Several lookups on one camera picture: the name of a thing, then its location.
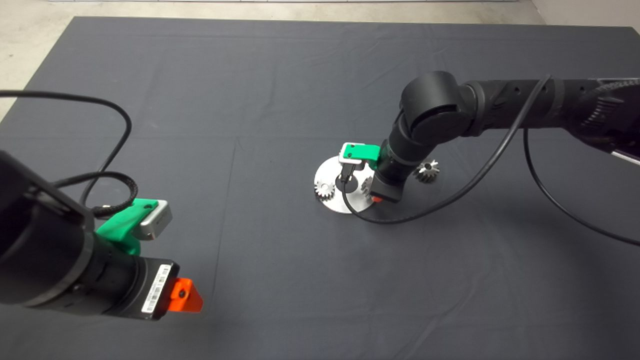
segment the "gray tablecloth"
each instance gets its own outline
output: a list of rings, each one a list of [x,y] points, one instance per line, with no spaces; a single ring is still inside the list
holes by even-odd
[[[205,300],[160,322],[0,307],[6,359],[637,359],[640,249],[572,222],[537,190],[518,137],[483,182],[430,217],[383,227],[328,211],[317,166],[380,143],[414,77],[640,76],[630,28],[76,18],[28,85],[105,97],[134,119],[113,170],[174,221],[143,254]],[[102,162],[109,109],[21,100],[0,147],[55,180]],[[466,183],[502,137],[439,146],[413,213]],[[640,168],[562,130],[535,131],[550,191],[638,237]],[[77,196],[80,188],[69,193]],[[93,204],[122,200],[101,181]]]

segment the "barcode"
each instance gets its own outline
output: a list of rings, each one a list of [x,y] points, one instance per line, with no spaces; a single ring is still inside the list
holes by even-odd
[[[161,265],[158,269],[154,282],[151,284],[151,289],[149,289],[149,293],[147,294],[147,299],[142,306],[143,313],[153,313],[156,309],[156,304],[164,288],[166,276],[169,274],[169,271],[171,271],[171,265]]]

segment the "spur gear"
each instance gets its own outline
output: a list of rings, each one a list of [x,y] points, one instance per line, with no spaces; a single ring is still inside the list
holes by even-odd
[[[420,164],[413,174],[421,183],[432,183],[440,173],[440,166],[435,160],[427,160]]]
[[[326,183],[324,181],[316,181],[314,190],[318,200],[320,201],[329,200],[333,197],[333,194],[335,193],[335,184]]]
[[[373,177],[371,176],[369,176],[368,178],[364,179],[364,181],[362,181],[362,186],[360,187],[360,189],[362,190],[364,195],[367,197],[371,197],[371,194],[369,192],[371,191],[372,183],[373,183]]]

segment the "circular metal plate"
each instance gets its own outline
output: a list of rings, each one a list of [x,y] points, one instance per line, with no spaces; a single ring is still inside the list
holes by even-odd
[[[334,156],[330,159],[327,159],[316,171],[316,177],[314,178],[314,184],[318,181],[323,181],[326,183],[335,184],[336,178],[340,175],[340,171],[342,171],[342,164],[338,162],[338,157]],[[356,211],[361,212],[367,209],[369,206],[373,205],[373,200],[368,196],[363,189],[361,189],[362,182],[365,181],[369,176],[373,176],[374,172],[368,165],[365,165],[364,169],[361,171],[353,172],[353,177],[358,181],[358,186],[356,190],[352,193],[347,194],[347,199],[349,199],[349,203],[351,206],[356,209]],[[323,205],[337,213],[350,214],[351,212],[342,201],[342,192],[335,187],[335,193],[333,197],[328,200],[320,201]]]

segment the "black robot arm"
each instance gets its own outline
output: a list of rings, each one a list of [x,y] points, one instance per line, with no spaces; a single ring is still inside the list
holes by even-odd
[[[441,143],[508,129],[537,80],[470,81],[436,71],[403,90],[401,112],[381,145],[373,196],[398,202],[404,183]],[[640,159],[640,80],[551,78],[521,128],[563,128],[601,151]]]
[[[202,306],[176,262],[124,252],[89,209],[3,151],[0,189],[0,304],[142,320]]]

